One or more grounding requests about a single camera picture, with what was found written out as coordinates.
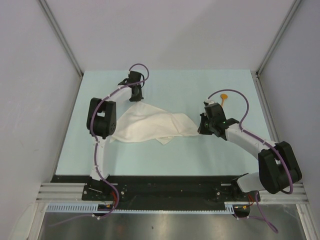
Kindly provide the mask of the orange plastic spoon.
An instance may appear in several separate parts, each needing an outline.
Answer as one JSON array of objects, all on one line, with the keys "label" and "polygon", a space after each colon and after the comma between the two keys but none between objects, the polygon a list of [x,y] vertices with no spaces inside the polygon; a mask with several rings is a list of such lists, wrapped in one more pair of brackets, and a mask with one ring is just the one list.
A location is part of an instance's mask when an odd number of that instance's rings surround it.
[{"label": "orange plastic spoon", "polygon": [[220,98],[221,98],[221,106],[223,107],[225,101],[228,99],[228,95],[225,94],[225,93],[222,93],[222,94],[220,95]]}]

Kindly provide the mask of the white cloth napkin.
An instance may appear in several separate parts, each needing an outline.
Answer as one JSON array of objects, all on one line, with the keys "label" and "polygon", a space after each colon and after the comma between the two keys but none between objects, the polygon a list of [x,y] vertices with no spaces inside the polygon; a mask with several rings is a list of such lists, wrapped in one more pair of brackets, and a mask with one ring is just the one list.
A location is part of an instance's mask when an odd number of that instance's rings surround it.
[{"label": "white cloth napkin", "polygon": [[111,142],[141,143],[157,140],[162,145],[175,137],[197,136],[198,127],[184,113],[171,113],[164,109],[138,102],[117,120]]}]

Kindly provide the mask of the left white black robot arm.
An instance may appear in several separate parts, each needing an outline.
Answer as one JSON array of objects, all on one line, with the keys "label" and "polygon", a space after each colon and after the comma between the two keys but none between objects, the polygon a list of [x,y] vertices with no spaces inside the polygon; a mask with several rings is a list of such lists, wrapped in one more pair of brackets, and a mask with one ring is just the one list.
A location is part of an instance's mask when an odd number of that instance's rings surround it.
[{"label": "left white black robot arm", "polygon": [[117,127],[117,107],[124,102],[143,100],[142,87],[145,81],[142,73],[130,70],[128,77],[121,81],[112,93],[104,98],[94,97],[90,100],[86,127],[95,140],[90,173],[93,181],[102,181],[109,176],[104,163],[104,147],[109,145]]}]

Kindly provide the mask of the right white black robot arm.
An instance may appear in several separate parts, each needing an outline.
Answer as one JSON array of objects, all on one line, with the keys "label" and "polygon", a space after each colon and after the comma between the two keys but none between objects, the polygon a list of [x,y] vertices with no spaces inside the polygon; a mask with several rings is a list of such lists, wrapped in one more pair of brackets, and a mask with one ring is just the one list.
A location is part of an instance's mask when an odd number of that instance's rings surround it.
[{"label": "right white black robot arm", "polygon": [[265,140],[242,128],[236,119],[226,118],[219,103],[204,103],[198,133],[222,138],[256,158],[258,171],[237,177],[235,185],[230,188],[231,196],[237,201],[242,201],[253,191],[291,194],[293,184],[302,180],[301,169],[288,142]]}]

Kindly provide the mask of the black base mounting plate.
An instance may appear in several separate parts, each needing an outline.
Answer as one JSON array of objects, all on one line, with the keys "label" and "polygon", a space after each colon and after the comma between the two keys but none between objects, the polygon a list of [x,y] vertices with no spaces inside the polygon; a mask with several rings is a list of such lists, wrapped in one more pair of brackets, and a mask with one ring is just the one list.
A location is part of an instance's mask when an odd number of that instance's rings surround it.
[{"label": "black base mounting plate", "polygon": [[54,175],[52,183],[84,183],[83,201],[99,201],[116,209],[165,208],[209,210],[226,202],[251,206],[259,201],[256,191],[243,193],[234,184],[237,176],[125,176],[111,175],[94,181],[88,175]]}]

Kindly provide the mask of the right aluminium side rail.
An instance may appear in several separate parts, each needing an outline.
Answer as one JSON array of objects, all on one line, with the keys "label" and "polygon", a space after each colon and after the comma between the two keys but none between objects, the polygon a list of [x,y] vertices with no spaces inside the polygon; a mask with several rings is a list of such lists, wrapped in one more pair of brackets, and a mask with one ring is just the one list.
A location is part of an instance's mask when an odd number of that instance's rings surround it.
[{"label": "right aluminium side rail", "polygon": [[255,89],[256,89],[256,92],[258,95],[260,106],[262,108],[262,112],[263,112],[263,116],[264,116],[264,119],[265,119],[265,122],[267,125],[268,133],[271,137],[271,140],[279,143],[281,140],[280,140],[279,134],[276,129],[276,125],[275,125],[275,122],[274,122],[274,119],[273,119],[273,116],[271,113],[269,103],[267,101],[265,91],[262,86],[261,79],[255,71],[251,71],[251,76],[252,76],[253,83],[254,83],[254,86],[255,86]]}]

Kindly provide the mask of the right aluminium frame post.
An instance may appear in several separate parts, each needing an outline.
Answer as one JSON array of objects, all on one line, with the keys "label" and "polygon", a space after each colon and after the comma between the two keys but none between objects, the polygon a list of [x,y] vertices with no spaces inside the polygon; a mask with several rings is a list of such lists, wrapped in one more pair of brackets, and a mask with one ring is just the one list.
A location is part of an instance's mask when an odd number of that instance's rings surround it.
[{"label": "right aluminium frame post", "polygon": [[261,63],[259,64],[257,70],[255,71],[256,76],[259,78],[261,74],[263,73],[265,67],[267,66],[268,62],[270,61],[273,53],[275,52],[277,46],[281,42],[286,30],[288,29],[289,25],[293,21],[299,7],[303,3],[303,0],[294,0],[286,13],[282,23],[280,24],[280,27],[278,28],[270,46],[267,49],[267,52],[265,53]]}]

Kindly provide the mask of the aluminium frame post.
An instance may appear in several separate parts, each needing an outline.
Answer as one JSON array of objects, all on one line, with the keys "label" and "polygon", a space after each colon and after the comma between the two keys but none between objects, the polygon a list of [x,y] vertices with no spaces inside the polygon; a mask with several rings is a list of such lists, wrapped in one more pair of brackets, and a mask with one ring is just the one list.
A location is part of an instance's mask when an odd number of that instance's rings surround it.
[{"label": "aluminium frame post", "polygon": [[36,1],[42,10],[49,26],[51,27],[54,35],[56,36],[59,44],[61,45],[63,51],[65,52],[68,60],[70,61],[72,67],[76,71],[77,75],[79,76],[80,79],[83,78],[84,72],[81,70],[80,64],[78,63],[72,48],[70,47],[65,34],[63,33],[53,11],[51,10],[48,2],[46,0],[37,0]]},{"label": "aluminium frame post", "polygon": [[263,73],[265,67],[267,66],[268,62],[270,61],[273,53],[275,52],[277,46],[281,42],[286,30],[288,29],[289,25],[293,21],[299,7],[303,3],[303,0],[294,0],[286,13],[282,23],[280,24],[280,27],[278,28],[270,46],[267,49],[267,52],[265,53],[261,63],[259,64],[257,70],[255,71],[256,76],[259,78],[261,74]]}]

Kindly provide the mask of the left aluminium frame post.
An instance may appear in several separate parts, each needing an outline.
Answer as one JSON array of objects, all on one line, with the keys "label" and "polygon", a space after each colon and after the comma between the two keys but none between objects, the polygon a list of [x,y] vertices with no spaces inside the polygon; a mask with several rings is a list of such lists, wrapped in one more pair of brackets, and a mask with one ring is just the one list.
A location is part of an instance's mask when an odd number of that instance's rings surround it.
[{"label": "left aluminium frame post", "polygon": [[61,45],[63,51],[65,52],[68,60],[70,61],[72,67],[76,71],[77,75],[79,76],[80,79],[83,78],[84,72],[81,70],[80,64],[78,63],[72,48],[70,47],[65,34],[63,33],[53,11],[51,10],[48,2],[46,0],[37,0],[36,1],[42,10],[49,26],[51,27],[54,35],[56,36],[59,44]]}]

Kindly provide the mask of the aluminium front rail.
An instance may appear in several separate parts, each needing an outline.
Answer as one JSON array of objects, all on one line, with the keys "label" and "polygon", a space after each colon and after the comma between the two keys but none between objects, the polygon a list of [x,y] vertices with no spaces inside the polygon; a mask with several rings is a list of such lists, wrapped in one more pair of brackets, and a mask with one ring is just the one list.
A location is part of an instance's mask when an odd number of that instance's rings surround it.
[{"label": "aluminium front rail", "polygon": [[[79,202],[84,186],[84,183],[42,183],[36,199],[49,202]],[[259,194],[262,202],[267,204],[305,204],[309,202],[302,183],[294,185],[292,194],[283,192],[271,194],[266,190],[260,191]]]}]

